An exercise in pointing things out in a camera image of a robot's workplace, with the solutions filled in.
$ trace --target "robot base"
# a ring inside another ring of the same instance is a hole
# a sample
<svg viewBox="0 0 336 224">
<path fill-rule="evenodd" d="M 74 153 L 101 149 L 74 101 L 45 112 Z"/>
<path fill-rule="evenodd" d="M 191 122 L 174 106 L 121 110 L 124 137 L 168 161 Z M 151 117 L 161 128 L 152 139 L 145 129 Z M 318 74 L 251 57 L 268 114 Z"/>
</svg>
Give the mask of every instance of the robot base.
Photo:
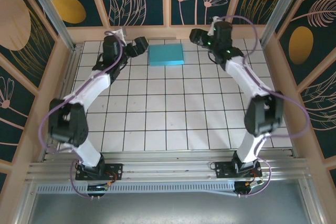
<svg viewBox="0 0 336 224">
<path fill-rule="evenodd" d="M 122 164 L 105 164 L 105 174 L 102 176 L 85 172 L 80 165 L 76 168 L 76 176 L 75 180 L 85 180 L 85 181 L 93 181 L 93 180 L 111 180 L 111 175 L 113 176 L 113 180 L 115 179 L 115 174 L 117 176 L 117 180 L 121 180 L 122 177 Z"/>
<path fill-rule="evenodd" d="M 237 173 L 232 162 L 215 162 L 215 169 L 217 178 L 253 178 L 255 175 L 262 177 L 260 163 L 257 162 L 254 168 L 245 172 Z"/>
</svg>

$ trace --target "yellow oval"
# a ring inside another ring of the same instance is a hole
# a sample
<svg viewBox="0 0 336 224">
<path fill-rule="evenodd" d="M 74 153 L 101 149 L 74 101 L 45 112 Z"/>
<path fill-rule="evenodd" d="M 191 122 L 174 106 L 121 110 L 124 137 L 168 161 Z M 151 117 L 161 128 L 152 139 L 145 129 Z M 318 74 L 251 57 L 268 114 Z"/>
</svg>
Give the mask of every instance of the yellow oval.
<svg viewBox="0 0 336 224">
<path fill-rule="evenodd" d="M 86 18 L 83 5 L 78 0 L 51 0 L 62 20 L 78 24 Z"/>
<path fill-rule="evenodd" d="M 314 36 L 311 30 L 305 26 L 299 26 L 294 30 L 289 40 L 289 58 L 294 64 L 304 63 L 313 48 Z"/>
<path fill-rule="evenodd" d="M 29 9 L 23 0 L 0 0 L 0 45 L 18 51 L 28 43 L 31 30 Z"/>
</svg>

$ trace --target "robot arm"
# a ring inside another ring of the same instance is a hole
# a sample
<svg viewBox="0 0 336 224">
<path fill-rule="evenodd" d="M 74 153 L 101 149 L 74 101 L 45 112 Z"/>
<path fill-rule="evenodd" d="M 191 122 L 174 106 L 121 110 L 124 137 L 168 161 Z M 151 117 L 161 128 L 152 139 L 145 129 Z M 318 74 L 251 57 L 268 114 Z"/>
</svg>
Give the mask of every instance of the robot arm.
<svg viewBox="0 0 336 224">
<path fill-rule="evenodd" d="M 114 35 L 104 38 L 103 53 L 98 57 L 96 65 L 88 77 L 90 82 L 85 81 L 71 94 L 63 99 L 53 99 L 50 103 L 50 109 L 52 109 L 68 98 L 75 96 L 68 104 L 50 116 L 48 133 L 53 139 L 75 151 L 81 159 L 81 169 L 86 173 L 95 175 L 97 179 L 105 173 L 105 163 L 102 154 L 96 151 L 88 139 L 89 129 L 86 111 L 97 96 L 112 85 L 121 69 L 127 64 L 128 59 L 143 54 L 148 47 L 147 40 L 144 37 L 135 39 L 136 45 L 133 46 L 132 43 L 125 43 L 122 29 L 113 33 Z M 115 36 L 120 37 L 123 43 L 122 49 Z M 115 63 L 120 50 L 123 50 L 123 52 L 118 63 L 109 71 L 94 78 L 93 76 Z"/>
<path fill-rule="evenodd" d="M 256 167 L 257 156 L 264 143 L 261 140 L 270 136 L 281 123 L 283 100 L 260 88 L 270 89 L 249 66 L 244 65 L 244 54 L 232 46 L 231 32 L 231 23 L 214 17 L 209 32 L 192 29 L 190 40 L 214 55 L 215 62 L 233 77 L 249 100 L 244 118 L 247 131 L 232 159 L 233 170 L 239 174 Z"/>
</svg>

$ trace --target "gray floor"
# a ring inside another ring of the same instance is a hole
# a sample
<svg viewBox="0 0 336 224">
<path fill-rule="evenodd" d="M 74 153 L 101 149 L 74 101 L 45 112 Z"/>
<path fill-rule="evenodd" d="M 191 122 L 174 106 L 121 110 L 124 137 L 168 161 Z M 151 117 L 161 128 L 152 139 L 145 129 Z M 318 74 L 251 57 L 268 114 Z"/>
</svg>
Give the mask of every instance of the gray floor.
<svg viewBox="0 0 336 224">
<path fill-rule="evenodd" d="M 297 181 L 273 181 L 256 196 L 209 193 L 118 194 L 100 201 L 77 195 L 38 195 L 32 224 L 310 223 Z"/>
</svg>

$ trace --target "blue block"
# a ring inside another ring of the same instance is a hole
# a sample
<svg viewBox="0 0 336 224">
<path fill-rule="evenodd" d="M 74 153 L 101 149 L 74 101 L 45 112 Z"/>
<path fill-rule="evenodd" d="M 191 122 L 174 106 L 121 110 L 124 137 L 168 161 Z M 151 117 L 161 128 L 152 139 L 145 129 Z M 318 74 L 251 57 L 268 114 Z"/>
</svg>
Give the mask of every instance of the blue block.
<svg viewBox="0 0 336 224">
<path fill-rule="evenodd" d="M 182 44 L 149 45 L 149 65 L 181 65 L 183 60 Z"/>
</svg>

